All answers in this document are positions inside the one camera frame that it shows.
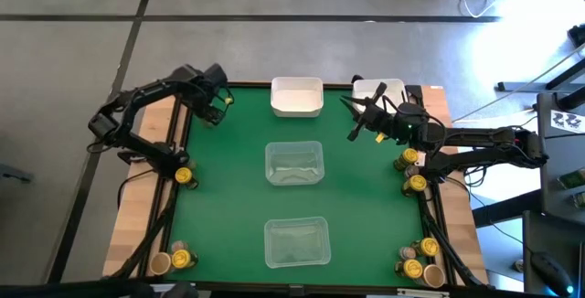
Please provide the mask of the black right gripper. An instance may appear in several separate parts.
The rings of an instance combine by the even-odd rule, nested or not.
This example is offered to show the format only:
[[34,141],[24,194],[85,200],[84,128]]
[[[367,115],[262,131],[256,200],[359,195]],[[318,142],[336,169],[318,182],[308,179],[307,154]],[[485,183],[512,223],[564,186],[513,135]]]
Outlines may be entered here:
[[347,107],[355,122],[347,139],[351,142],[359,136],[363,128],[377,133],[378,140],[393,139],[397,144],[408,143],[414,130],[428,121],[428,113],[413,103],[397,106],[388,96],[385,82],[380,82],[371,97],[363,99],[341,96],[340,101]]

